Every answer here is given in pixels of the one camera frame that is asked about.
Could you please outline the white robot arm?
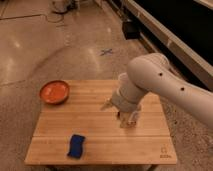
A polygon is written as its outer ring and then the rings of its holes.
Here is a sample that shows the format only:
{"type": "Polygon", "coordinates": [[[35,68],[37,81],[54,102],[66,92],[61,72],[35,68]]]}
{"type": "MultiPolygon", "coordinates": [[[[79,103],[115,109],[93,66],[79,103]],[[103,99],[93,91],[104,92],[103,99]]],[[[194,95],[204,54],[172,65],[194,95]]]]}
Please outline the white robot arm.
{"type": "Polygon", "coordinates": [[[121,127],[133,127],[137,123],[140,102],[151,92],[170,100],[213,129],[213,92],[178,78],[170,71],[165,55],[151,53],[132,59],[118,79],[119,87],[102,110],[114,106],[120,114],[121,127]]]}

